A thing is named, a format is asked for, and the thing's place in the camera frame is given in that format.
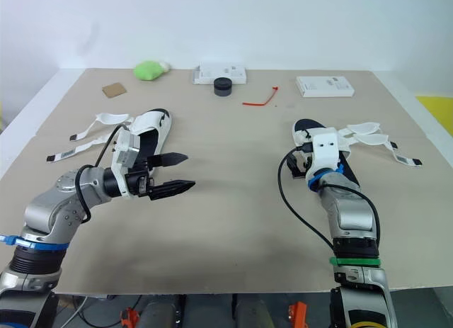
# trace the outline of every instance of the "black cable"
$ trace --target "black cable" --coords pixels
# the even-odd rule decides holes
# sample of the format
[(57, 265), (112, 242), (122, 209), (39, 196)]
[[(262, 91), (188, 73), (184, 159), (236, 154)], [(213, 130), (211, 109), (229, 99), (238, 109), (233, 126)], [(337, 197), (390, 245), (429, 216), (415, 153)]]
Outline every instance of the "black cable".
[(277, 174), (277, 180), (278, 180), (278, 190), (280, 191), (280, 195), (282, 196), (283, 202), (285, 205), (291, 210), (291, 212), (294, 214), (294, 216), (297, 217), (302, 223), (304, 223), (311, 231), (313, 231), (315, 234), (317, 234), (328, 246), (333, 250), (333, 245), (332, 243), (324, 236), (321, 234), (314, 226), (312, 226), (310, 223), (308, 223), (301, 215), (299, 215), (296, 210), (288, 203), (288, 200), (285, 197), (285, 193), (283, 192), (282, 188), (282, 167), (283, 164), (285, 163), (286, 159), (290, 154), (292, 154), (294, 151), (297, 151), (297, 147), (289, 151), (282, 159), (280, 162), (280, 165), (278, 166), (278, 174)]
[[(140, 299), (142, 298), (142, 295), (140, 295), (138, 298), (137, 298), (137, 301), (135, 301), (135, 304), (132, 306), (132, 309), (135, 309), (136, 306), (139, 304), (140, 302)], [(76, 299), (74, 296), (72, 296), (72, 303), (74, 305), (74, 309), (77, 310), (78, 306), (77, 306), (77, 303), (76, 303)], [(78, 312), (77, 315), (80, 317), (80, 319), (85, 322), (88, 326), (90, 327), (93, 327), (93, 328), (111, 328), (111, 327), (114, 327), (116, 326), (117, 324), (120, 324), (121, 323), (121, 320), (118, 321), (118, 322), (115, 322), (113, 324), (109, 324), (108, 326), (98, 326), (96, 324), (93, 324), (93, 323), (90, 323), (86, 318), (85, 318), (85, 314), (84, 314), (84, 311), (82, 310), (81, 312)]]
[(353, 188), (348, 188), (347, 186), (341, 186), (341, 185), (336, 185), (336, 184), (322, 184), (318, 187), (318, 190), (321, 190), (322, 188), (339, 188), (340, 190), (345, 190), (349, 191), (351, 193), (354, 193), (355, 195), (361, 197), (365, 201), (367, 201), (368, 205), (370, 206), (371, 210), (373, 211), (374, 215), (374, 221), (376, 222), (376, 244), (377, 247), (379, 248), (379, 243), (381, 242), (381, 222), (379, 221), (379, 215), (377, 214), (376, 207), (374, 206), (373, 202), (363, 193), (354, 190)]
[(82, 223), (86, 223), (86, 222), (88, 222), (91, 219), (91, 211), (90, 211), (89, 207), (87, 206), (87, 204), (85, 202), (84, 195), (82, 194), (82, 190), (81, 190), (81, 187), (80, 187), (80, 177), (81, 177), (82, 172), (84, 171), (84, 169), (88, 169), (90, 167), (93, 167), (93, 165), (89, 165), (89, 164), (83, 165), (77, 171), (76, 178), (74, 180), (74, 186), (76, 188), (77, 197), (79, 197), (80, 204), (82, 205), (82, 208), (84, 209), (84, 211), (86, 213), (86, 218), (84, 220), (82, 220)]
[(97, 167), (99, 166), (99, 163), (101, 162), (101, 159), (102, 157), (104, 156), (104, 153), (105, 151), (107, 150), (107, 147), (108, 145), (110, 145), (110, 142), (112, 141), (113, 137), (115, 136), (116, 132), (118, 132), (118, 130), (120, 128), (124, 128), (127, 130), (127, 127), (125, 124), (119, 124), (117, 125), (117, 127), (112, 131), (112, 134), (110, 135), (110, 137), (107, 139), (107, 142), (105, 143), (104, 147), (102, 148), (102, 151), (101, 153), (99, 154), (99, 157), (98, 157), (98, 160), (96, 160), (96, 163), (94, 164), (94, 167)]
[(74, 180), (74, 186), (76, 188), (76, 193), (77, 193), (77, 197), (79, 198), (79, 201), (80, 201), (80, 204), (82, 205), (82, 208), (84, 209), (85, 213), (86, 213), (86, 218), (84, 220), (82, 220), (82, 224), (88, 222), (90, 219), (91, 219), (91, 211), (89, 209), (89, 207), (87, 206), (86, 204), (86, 201), (85, 201), (85, 198), (84, 198), (84, 195), (82, 194), (82, 190), (81, 190), (81, 187), (80, 187), (80, 177), (82, 175), (82, 172), (84, 171), (84, 169), (87, 169), (87, 168), (90, 168), (90, 167), (97, 167), (99, 165), (99, 163), (101, 162), (101, 159), (103, 157), (103, 155), (105, 154), (105, 151), (107, 150), (107, 147), (108, 145), (110, 144), (110, 142), (112, 141), (113, 137), (115, 136), (116, 132), (118, 132), (118, 130), (120, 128), (125, 128), (127, 129), (126, 125), (124, 124), (119, 124), (113, 131), (112, 133), (110, 134), (110, 137), (107, 139), (107, 142), (105, 143), (104, 147), (102, 148), (102, 151), (101, 153), (99, 154), (99, 157), (98, 159), (96, 160), (96, 163), (93, 165), (83, 165), (78, 171), (77, 171), (77, 174), (76, 174), (76, 178)]

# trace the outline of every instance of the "yellow ring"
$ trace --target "yellow ring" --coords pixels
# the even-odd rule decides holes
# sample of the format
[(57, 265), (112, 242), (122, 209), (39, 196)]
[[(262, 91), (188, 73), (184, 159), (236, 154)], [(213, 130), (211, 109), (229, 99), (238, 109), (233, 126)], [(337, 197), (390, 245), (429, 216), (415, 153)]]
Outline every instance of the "yellow ring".
[(351, 326), (351, 328), (363, 328), (363, 327), (386, 328), (385, 326), (383, 326), (380, 323), (368, 322), (368, 321), (357, 322)]

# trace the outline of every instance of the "orange clamp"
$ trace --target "orange clamp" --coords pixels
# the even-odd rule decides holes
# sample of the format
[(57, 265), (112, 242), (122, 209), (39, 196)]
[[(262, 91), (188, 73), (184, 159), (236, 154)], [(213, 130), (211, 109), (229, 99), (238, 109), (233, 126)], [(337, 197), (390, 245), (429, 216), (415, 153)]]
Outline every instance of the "orange clamp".
[(295, 305), (289, 307), (289, 320), (292, 323), (292, 328), (309, 328), (305, 322), (307, 306), (303, 302), (296, 302)]
[(139, 321), (139, 312), (133, 310), (131, 307), (123, 310), (120, 313), (121, 327), (123, 328), (135, 328)]

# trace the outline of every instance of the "white wall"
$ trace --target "white wall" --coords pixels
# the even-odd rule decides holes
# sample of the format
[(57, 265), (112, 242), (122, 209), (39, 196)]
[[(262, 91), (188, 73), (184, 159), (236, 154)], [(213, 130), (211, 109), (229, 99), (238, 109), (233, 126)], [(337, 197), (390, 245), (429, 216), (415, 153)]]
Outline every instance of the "white wall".
[(6, 114), (57, 67), (150, 58), (390, 69), (414, 92), (453, 94), (453, 0), (2, 0), (1, 32)]

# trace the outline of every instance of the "white velcro strap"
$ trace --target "white velcro strap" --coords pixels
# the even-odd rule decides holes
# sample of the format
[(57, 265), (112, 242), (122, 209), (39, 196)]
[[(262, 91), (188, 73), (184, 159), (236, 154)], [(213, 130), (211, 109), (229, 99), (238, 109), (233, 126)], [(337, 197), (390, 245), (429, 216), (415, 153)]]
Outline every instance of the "white velcro strap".
[(69, 140), (76, 141), (80, 139), (84, 139), (89, 130), (96, 124), (97, 122), (102, 123), (104, 125), (117, 125), (120, 123), (131, 123), (134, 121), (134, 117), (131, 117), (129, 114), (112, 114), (112, 113), (99, 113), (96, 114), (96, 119), (88, 126), (86, 130), (83, 132), (77, 133), (76, 135), (72, 135), (69, 137)]
[(338, 133), (342, 136), (351, 135), (353, 133), (357, 135), (370, 135), (375, 133), (379, 129), (379, 123), (362, 123), (355, 125), (346, 125), (346, 128), (338, 130)]
[(130, 124), (129, 130), (133, 135), (141, 135), (143, 132), (153, 129), (159, 131), (159, 124), (162, 120), (161, 111), (149, 111), (136, 117)]
[(407, 158), (396, 153), (398, 146), (394, 142), (389, 141), (389, 136), (380, 131), (379, 123), (363, 123), (356, 125), (348, 125), (338, 131), (338, 149), (346, 153), (346, 158), (350, 156), (350, 146), (361, 142), (362, 144), (377, 146), (384, 145), (394, 156), (394, 159), (408, 166), (421, 166), (422, 162), (419, 159)]
[(78, 147), (75, 147), (67, 152), (56, 153), (51, 156), (47, 156), (47, 161), (48, 162), (58, 162), (59, 160), (63, 160), (63, 159), (72, 157), (82, 151), (89, 149), (93, 145), (99, 145), (99, 144), (106, 143), (109, 137), (110, 137), (110, 134), (103, 135), (95, 140), (91, 140), (90, 142), (87, 142), (86, 144), (79, 145)]
[(391, 151), (391, 153), (393, 154), (393, 156), (394, 156), (396, 161), (398, 161), (398, 162), (400, 162), (402, 164), (405, 164), (405, 165), (409, 165), (409, 166), (416, 166), (416, 167), (422, 166), (422, 162), (419, 159), (408, 158), (408, 157), (405, 157), (405, 156), (401, 156), (400, 154), (397, 154), (396, 151), (398, 149), (398, 146), (394, 142), (387, 141), (384, 144), (384, 146), (389, 151)]

